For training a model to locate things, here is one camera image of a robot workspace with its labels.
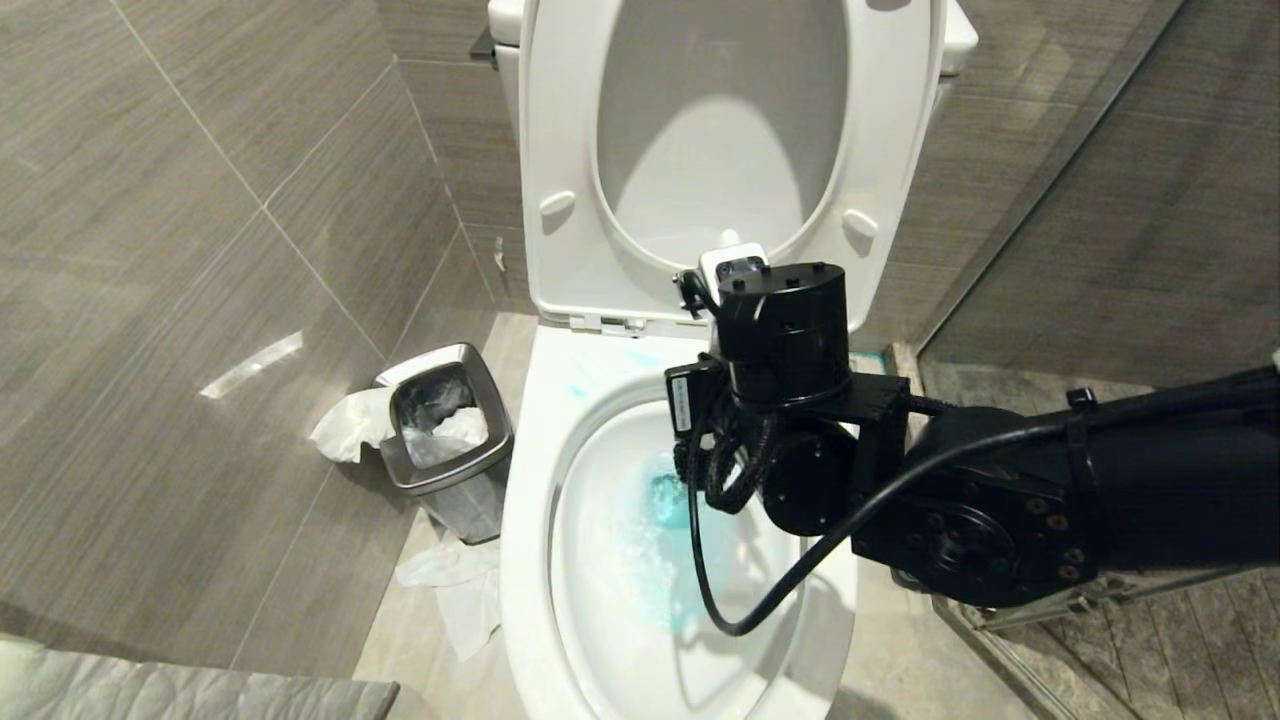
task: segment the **black cable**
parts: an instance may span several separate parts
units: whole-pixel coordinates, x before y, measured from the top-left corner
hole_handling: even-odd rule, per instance
[[[861,528],[867,520],[872,518],[876,512],[897,497],[904,489],[906,489],[911,483],[919,480],[920,478],[928,475],[950,465],[957,460],[961,460],[969,455],[978,452],[986,452],[988,450],[995,450],[997,447],[1005,447],[1009,445],[1018,445],[1030,439],[1046,438],[1055,434],[1061,434],[1064,432],[1064,425],[1060,423],[1044,424],[1044,425],[1030,425],[1018,430],[1010,430],[1006,433],[1000,433],[965,445],[959,445],[951,450],[940,452],[918,465],[911,466],[902,473],[899,473],[893,479],[884,483],[881,489],[872,493],[872,496],[864,502],[858,510],[854,510],[849,515],[840,519],[838,523],[828,532],[822,536],[813,547],[810,547],[800,560],[796,561],[777,583],[769,588],[769,592],[764,593],[764,598],[746,614],[745,618],[736,623],[731,623],[721,615],[719,607],[716,606],[716,598],[712,597],[710,583],[707,580],[707,565],[703,561],[703,538],[701,530],[698,525],[698,493],[694,491],[694,486],[689,487],[689,534],[694,547],[694,570],[698,573],[698,589],[703,596],[703,605],[707,607],[707,614],[710,615],[712,623],[726,635],[740,637],[754,630],[771,612],[777,610],[778,605],[786,600],[787,594],[791,593],[796,587],[804,582],[805,577],[820,564],[831,551],[836,550],[840,543],[845,542],[845,538],[852,536]],[[690,462],[691,470],[696,470],[696,460]]]
[[[751,452],[748,454],[750,464],[742,468],[737,479],[728,488],[724,487],[724,480],[728,478],[733,466],[733,455],[741,443],[716,443],[710,454],[710,464],[707,468],[707,505],[730,515],[737,515],[746,507],[748,501],[755,495],[755,488],[760,487],[768,473],[768,459],[773,454],[780,425],[777,415],[762,418],[759,437]]]
[[[710,313],[713,318],[719,318],[719,304],[716,302],[716,296],[707,287],[707,281],[703,279],[701,273],[698,270],[684,270],[676,275],[676,283],[680,286],[680,296],[687,305],[686,310],[689,310],[694,319],[698,319],[699,307],[690,302],[690,297],[701,302],[703,309]]]

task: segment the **label sticker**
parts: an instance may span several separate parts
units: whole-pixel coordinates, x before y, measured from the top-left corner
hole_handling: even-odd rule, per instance
[[[676,415],[676,432],[689,432],[694,427],[689,413],[689,378],[673,378],[671,380],[671,409]]]

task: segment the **toilet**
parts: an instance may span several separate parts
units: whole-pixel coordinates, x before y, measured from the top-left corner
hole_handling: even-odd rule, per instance
[[[502,524],[502,624],[525,710],[824,717],[849,655],[855,557],[832,553],[741,638],[705,616],[684,500],[664,484],[663,370],[705,351],[708,329],[680,310],[671,278],[737,242],[774,264],[836,263],[855,331],[934,104],[947,3],[531,0],[503,12],[494,0],[541,315]],[[701,519],[731,619],[809,542],[754,500]]]

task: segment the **toilet hinge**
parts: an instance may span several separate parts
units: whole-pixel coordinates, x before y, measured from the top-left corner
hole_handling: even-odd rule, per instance
[[[617,337],[641,337],[649,320],[644,318],[608,318],[603,315],[570,315],[568,327],[588,333]]]

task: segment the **toilet lid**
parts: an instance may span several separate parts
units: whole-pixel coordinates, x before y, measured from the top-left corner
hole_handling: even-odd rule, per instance
[[[945,15],[943,0],[531,1],[520,145],[534,302],[589,327],[689,324],[672,273],[736,234],[774,264],[845,268],[861,325]]]

